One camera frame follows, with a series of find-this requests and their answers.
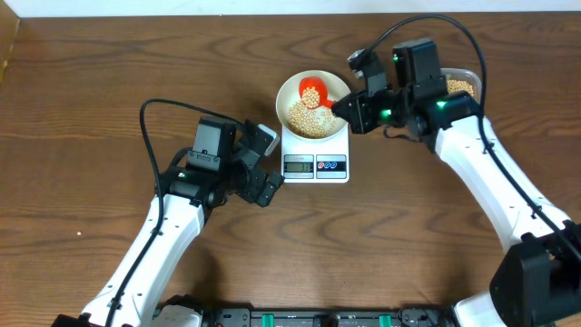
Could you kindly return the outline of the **red measuring scoop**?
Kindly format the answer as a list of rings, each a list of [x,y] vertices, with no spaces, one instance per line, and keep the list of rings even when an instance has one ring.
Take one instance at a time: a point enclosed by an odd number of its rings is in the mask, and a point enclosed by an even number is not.
[[[301,102],[307,109],[317,109],[319,107],[331,108],[335,102],[329,99],[327,86],[320,77],[304,77],[299,83],[299,94]]]

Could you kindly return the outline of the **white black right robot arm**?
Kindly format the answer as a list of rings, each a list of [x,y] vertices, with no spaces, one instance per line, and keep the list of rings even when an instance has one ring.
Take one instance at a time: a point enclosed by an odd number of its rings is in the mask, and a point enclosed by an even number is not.
[[[433,41],[396,45],[391,84],[375,53],[354,52],[365,86],[332,112],[356,134],[407,128],[446,163],[492,223],[505,256],[488,289],[457,302],[460,326],[550,326],[580,311],[580,227],[529,181],[497,140],[483,97],[450,92]]]

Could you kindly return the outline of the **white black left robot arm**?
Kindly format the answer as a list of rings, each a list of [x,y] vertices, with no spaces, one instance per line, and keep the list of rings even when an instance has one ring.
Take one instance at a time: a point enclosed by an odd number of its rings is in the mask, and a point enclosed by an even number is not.
[[[201,118],[193,147],[182,148],[158,176],[143,227],[111,279],[79,316],[60,314],[54,325],[152,325],[177,263],[212,210],[233,193],[260,207],[270,204],[283,178],[259,162],[279,140],[264,124]]]

